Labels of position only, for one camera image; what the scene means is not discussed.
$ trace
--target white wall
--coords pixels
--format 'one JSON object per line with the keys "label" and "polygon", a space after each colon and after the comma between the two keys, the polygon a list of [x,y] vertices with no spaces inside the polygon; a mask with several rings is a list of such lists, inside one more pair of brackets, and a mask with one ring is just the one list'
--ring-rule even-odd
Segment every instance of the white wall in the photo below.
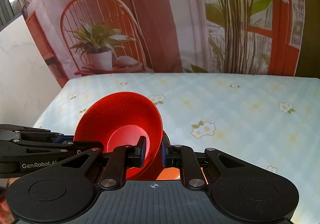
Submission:
{"label": "white wall", "polygon": [[0,123],[33,126],[60,90],[20,16],[0,32]]}

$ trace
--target red window frame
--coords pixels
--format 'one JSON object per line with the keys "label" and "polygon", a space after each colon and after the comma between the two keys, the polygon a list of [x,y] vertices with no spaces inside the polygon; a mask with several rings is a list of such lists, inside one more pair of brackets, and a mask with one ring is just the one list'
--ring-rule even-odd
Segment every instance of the red window frame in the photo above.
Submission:
{"label": "red window frame", "polygon": [[273,0],[272,30],[250,26],[249,31],[272,38],[268,74],[294,76],[300,49],[290,45],[292,28],[292,0],[284,3]]}

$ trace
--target floral mattress cover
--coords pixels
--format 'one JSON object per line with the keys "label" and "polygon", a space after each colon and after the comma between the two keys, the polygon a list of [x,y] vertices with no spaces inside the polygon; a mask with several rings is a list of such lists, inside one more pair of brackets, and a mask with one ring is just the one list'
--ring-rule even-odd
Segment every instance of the floral mattress cover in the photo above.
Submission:
{"label": "floral mattress cover", "polygon": [[159,109],[171,144],[215,147],[291,180],[295,224],[320,222],[319,79],[230,74],[105,74],[70,80],[35,127],[73,135],[85,111],[132,91]]}

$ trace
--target wooden chair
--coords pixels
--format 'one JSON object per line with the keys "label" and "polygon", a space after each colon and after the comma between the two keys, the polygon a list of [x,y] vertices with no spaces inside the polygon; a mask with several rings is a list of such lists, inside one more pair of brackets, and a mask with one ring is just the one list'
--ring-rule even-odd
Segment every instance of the wooden chair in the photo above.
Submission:
{"label": "wooden chair", "polygon": [[[95,68],[90,64],[86,54],[81,55],[83,50],[80,48],[71,49],[78,41],[72,31],[82,29],[80,19],[94,25],[98,23],[111,24],[114,28],[121,29],[121,34],[135,38],[135,41],[123,42],[123,48],[116,47],[115,51],[117,57],[127,55],[137,60],[139,64],[125,68],[114,67],[112,71]],[[78,69],[75,75],[153,72],[151,57],[141,29],[130,9],[121,0],[72,0],[62,12],[60,28]]]}

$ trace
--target crosshair marking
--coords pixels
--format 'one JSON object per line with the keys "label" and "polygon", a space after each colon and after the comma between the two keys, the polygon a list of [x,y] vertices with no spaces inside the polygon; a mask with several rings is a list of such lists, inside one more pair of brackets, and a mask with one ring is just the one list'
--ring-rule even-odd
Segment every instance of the crosshair marking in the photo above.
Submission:
{"label": "crosshair marking", "polygon": [[151,186],[153,189],[155,189],[155,188],[158,188],[158,187],[161,186],[161,185],[156,184],[156,183],[153,183],[153,184],[151,184],[151,185],[149,185],[149,186]]}

